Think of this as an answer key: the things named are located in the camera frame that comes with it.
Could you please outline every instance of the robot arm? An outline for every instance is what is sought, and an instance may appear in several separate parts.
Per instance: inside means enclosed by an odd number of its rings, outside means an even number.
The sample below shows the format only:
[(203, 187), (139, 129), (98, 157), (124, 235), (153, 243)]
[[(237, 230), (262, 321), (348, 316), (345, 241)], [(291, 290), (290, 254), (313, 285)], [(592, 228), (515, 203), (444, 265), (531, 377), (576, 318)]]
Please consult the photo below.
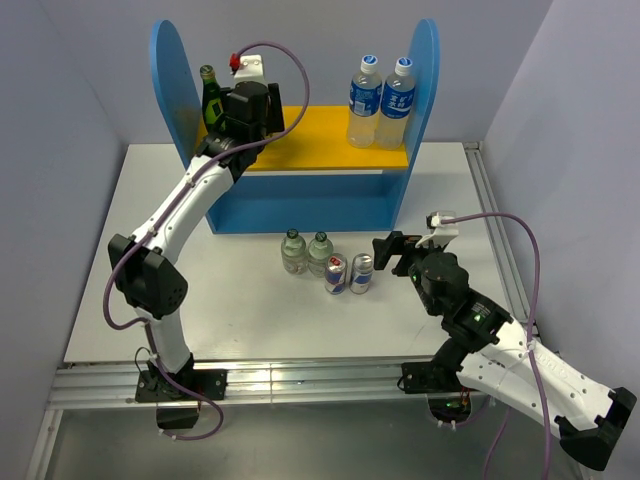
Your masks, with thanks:
[(234, 88), (222, 89), (222, 105), (218, 127), (167, 199), (131, 236), (115, 235), (108, 246), (116, 287), (148, 325), (163, 367), (178, 379), (190, 376), (193, 357), (179, 313), (188, 285), (174, 265), (206, 212), (255, 163), (265, 138), (285, 130), (279, 88), (265, 82), (260, 55), (240, 59)]
[(402, 365), (407, 394), (456, 391), (461, 387), (488, 393), (544, 423), (540, 393), (529, 349), (544, 386), (551, 433), (575, 460), (604, 470), (635, 405), (624, 388), (610, 389), (587, 378), (540, 342), (527, 345), (523, 326), (495, 302), (469, 287), (469, 274), (453, 253), (445, 252), (457, 226), (443, 224), (450, 212), (428, 217), (423, 237), (392, 232), (374, 240), (374, 268), (385, 268), (400, 255), (393, 273), (409, 276), (429, 315), (442, 315), (450, 338), (429, 362)]

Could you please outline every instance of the green bottle cap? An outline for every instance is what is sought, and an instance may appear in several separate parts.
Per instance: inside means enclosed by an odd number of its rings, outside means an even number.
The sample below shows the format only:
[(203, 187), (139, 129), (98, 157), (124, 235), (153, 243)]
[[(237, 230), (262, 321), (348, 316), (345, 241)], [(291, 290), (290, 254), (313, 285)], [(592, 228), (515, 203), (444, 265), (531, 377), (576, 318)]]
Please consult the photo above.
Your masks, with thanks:
[(214, 78), (216, 72), (211, 65), (203, 65), (200, 67), (200, 77), (203, 79)]

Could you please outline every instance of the green glass bottle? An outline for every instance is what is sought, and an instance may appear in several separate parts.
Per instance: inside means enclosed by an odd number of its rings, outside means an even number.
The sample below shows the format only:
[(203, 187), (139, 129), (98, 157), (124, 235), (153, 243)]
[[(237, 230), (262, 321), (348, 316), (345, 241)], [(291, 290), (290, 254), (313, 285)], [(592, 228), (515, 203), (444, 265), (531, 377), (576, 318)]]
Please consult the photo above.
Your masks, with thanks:
[(216, 81), (216, 72), (211, 65), (200, 67), (200, 77), (202, 78), (202, 117), (207, 132), (211, 132), (222, 115), (220, 85)]

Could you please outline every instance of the white bottle cap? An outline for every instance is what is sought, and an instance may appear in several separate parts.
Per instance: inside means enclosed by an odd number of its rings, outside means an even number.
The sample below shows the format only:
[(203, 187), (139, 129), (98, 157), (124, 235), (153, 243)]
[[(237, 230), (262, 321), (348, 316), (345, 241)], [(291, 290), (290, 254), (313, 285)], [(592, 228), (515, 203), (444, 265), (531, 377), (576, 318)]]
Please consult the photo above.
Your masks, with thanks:
[(401, 77), (406, 77), (411, 73), (411, 67), (413, 66), (413, 62), (410, 58), (400, 57), (396, 62), (396, 74)]
[(362, 73), (371, 75), (378, 70), (378, 57), (375, 55), (365, 55), (362, 57), (362, 63), (360, 63), (360, 70)]

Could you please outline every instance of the yellow shelf board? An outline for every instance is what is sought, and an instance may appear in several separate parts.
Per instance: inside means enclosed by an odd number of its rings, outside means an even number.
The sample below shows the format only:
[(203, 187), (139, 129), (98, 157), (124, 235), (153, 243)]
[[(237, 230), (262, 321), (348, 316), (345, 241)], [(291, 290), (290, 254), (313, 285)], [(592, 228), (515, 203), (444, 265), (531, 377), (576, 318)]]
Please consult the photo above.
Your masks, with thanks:
[[(293, 123), (300, 108), (283, 107), (286, 126)], [(249, 170), (401, 170), (409, 166), (404, 145), (396, 150), (349, 145), (348, 122), (346, 106), (309, 107), (298, 126), (289, 135), (267, 145)], [(205, 134), (201, 122), (198, 138)]]

